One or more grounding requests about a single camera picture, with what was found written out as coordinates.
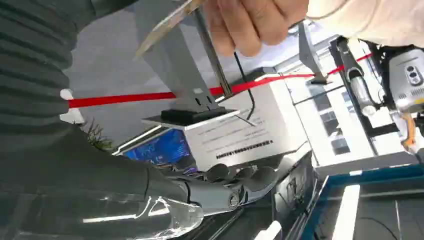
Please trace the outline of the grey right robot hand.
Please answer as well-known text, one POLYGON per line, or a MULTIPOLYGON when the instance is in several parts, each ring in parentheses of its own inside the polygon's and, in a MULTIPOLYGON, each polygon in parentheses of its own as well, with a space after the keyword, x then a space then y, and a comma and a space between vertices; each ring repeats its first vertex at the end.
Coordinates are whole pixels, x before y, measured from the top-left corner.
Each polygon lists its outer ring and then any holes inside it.
POLYGON ((0 136, 3 240, 167 240, 266 195, 271 167, 229 185, 165 176, 92 147, 72 129, 58 139, 0 136))

